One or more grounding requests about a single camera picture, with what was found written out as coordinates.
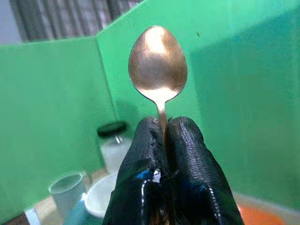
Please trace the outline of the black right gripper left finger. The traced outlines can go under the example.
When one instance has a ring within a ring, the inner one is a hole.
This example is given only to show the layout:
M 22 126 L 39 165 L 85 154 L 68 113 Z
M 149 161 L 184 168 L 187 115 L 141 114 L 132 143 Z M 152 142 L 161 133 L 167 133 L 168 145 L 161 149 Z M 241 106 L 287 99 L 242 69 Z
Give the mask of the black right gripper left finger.
M 102 225 L 165 225 L 169 168 L 162 129 L 154 117 L 142 119 L 123 159 Z

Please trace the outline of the green folding screen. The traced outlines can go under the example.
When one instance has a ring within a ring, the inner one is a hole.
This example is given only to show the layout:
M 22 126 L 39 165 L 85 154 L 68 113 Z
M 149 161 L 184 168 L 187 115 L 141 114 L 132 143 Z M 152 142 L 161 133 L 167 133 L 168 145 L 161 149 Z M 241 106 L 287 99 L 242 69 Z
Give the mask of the green folding screen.
M 153 25 L 187 60 L 167 115 L 197 123 L 234 192 L 300 211 L 300 0 L 144 0 L 93 37 L 0 45 L 0 224 L 101 168 L 99 126 L 157 115 L 128 76 Z

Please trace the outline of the white cup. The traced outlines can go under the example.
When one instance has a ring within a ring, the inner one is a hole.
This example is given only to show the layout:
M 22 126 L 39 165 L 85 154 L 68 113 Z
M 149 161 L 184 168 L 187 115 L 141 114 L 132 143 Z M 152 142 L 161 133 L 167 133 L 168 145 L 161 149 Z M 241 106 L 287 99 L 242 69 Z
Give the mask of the white cup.
M 81 199 L 83 193 L 86 192 L 86 186 L 82 173 L 74 173 L 55 181 L 49 187 L 58 213 L 62 219 L 68 216 L 68 213 Z

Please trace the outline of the orange plate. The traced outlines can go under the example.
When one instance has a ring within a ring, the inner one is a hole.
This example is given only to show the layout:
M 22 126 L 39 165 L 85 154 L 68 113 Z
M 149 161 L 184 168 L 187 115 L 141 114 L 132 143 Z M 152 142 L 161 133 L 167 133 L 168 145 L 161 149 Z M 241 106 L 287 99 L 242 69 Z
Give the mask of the orange plate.
M 238 204 L 245 225 L 286 225 L 285 221 L 274 213 Z

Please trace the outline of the white bowl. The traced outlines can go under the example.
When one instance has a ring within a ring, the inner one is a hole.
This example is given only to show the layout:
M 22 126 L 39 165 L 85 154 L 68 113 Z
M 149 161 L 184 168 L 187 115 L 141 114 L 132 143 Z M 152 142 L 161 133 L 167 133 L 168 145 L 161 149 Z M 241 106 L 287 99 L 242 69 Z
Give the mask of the white bowl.
M 97 181 L 87 192 L 84 200 L 86 210 L 98 218 L 104 218 L 111 193 L 115 189 L 118 173 L 109 174 Z

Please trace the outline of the glass jar with black lid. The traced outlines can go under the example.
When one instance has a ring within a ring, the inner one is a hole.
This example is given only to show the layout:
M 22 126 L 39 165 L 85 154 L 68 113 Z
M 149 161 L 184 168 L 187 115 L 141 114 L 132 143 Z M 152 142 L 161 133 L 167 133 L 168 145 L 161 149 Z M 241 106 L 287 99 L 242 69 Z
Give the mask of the glass jar with black lid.
M 124 121 L 115 121 L 97 129 L 97 135 L 104 143 L 100 145 L 101 154 L 108 174 L 117 173 L 126 156 L 132 139 L 124 136 L 128 125 Z

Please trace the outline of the copper metal spoon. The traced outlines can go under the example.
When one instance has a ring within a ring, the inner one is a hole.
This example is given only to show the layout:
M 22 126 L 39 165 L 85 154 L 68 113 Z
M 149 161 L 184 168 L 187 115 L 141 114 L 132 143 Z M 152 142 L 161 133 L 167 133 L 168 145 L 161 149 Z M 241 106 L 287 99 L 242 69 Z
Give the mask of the copper metal spoon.
M 156 105 L 163 143 L 166 143 L 165 104 L 182 92 L 188 76 L 186 57 L 179 42 L 166 28 L 149 27 L 132 47 L 128 72 L 135 89 Z

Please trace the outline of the grey curtain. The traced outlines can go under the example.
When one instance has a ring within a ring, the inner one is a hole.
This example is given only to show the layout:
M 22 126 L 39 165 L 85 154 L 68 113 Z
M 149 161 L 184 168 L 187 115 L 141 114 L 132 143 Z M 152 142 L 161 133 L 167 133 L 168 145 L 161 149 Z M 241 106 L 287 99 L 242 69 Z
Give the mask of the grey curtain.
M 9 0 L 24 42 L 96 35 L 142 0 Z

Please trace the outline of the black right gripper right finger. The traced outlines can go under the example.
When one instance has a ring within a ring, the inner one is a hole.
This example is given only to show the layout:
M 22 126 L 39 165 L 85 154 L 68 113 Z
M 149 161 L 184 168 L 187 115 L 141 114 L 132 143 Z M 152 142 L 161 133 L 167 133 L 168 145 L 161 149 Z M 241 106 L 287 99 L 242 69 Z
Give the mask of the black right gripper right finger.
M 180 225 L 244 225 L 229 183 L 197 124 L 180 116 L 167 123 L 169 165 L 175 170 L 175 211 Z

